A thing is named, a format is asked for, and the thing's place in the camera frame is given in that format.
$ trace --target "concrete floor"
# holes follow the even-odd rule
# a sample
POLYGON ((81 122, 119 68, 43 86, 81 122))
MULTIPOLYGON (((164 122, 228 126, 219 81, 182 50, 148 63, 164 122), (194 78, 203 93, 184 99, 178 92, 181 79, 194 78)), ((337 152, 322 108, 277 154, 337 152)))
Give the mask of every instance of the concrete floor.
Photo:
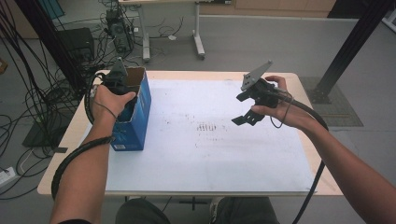
MULTIPOLYGON (((270 72, 292 72, 300 77, 322 77, 337 51, 356 24, 353 20, 306 20, 264 17, 202 17, 201 37, 205 47, 205 59, 196 56, 191 37, 193 22, 185 20, 177 33, 177 40, 152 39, 152 52, 156 57, 145 64, 148 70, 200 70, 200 71, 250 71, 268 59, 275 63, 270 72)), ((28 41, 37 54, 38 41, 28 41)), ((21 82, 15 65, 11 63, 5 46, 0 44, 1 57, 10 62, 5 74, 0 76, 0 114, 17 118, 25 109, 26 88, 21 82)), ((372 36, 337 82, 348 99, 363 127, 337 127, 331 132, 354 153, 373 166, 393 185, 396 184, 396 119, 394 111, 396 95, 396 34, 380 23, 372 36)), ((49 66, 56 69, 49 59, 49 66)), ((39 72, 39 83, 44 82, 39 72)), ((29 132, 32 119, 22 119, 9 142, 0 166, 8 168, 28 148, 21 142, 29 132)), ((24 167, 34 163, 29 159, 24 167)), ((42 161, 43 169, 49 160, 42 161)), ((23 178, 12 190, 0 198, 12 197, 37 186, 41 175, 23 178)), ((165 207, 166 197, 148 198, 160 209, 165 207)), ((304 198, 272 197, 272 203, 281 223, 295 218, 304 198)), ((180 198, 171 200, 165 209, 172 223, 207 223, 209 205, 179 204, 180 198)), ((113 223, 123 197, 106 198, 103 223, 113 223)), ((0 201, 1 223, 46 223, 50 217, 52 199, 33 192, 13 200, 0 201)), ((308 205, 301 223, 363 223, 346 199, 338 197, 314 197, 308 205)))

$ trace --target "power strip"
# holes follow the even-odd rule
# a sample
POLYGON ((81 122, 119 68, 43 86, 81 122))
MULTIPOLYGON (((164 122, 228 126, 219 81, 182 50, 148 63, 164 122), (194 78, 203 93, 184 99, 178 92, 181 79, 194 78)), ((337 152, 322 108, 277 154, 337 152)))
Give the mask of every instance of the power strip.
POLYGON ((15 175, 14 168, 9 167, 7 171, 8 172, 2 171, 0 173, 0 188, 8 184, 9 182, 13 181, 14 179, 18 178, 18 176, 15 175))

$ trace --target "cardboard box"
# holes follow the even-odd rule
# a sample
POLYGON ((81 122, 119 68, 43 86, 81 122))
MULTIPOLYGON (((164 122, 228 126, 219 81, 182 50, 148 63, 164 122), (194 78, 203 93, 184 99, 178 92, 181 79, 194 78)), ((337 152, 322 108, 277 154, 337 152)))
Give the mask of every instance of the cardboard box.
POLYGON ((127 68, 127 86, 134 89, 136 97, 125 106, 113 128, 112 143, 116 151, 143 150, 149 122, 151 94, 144 67, 127 68))

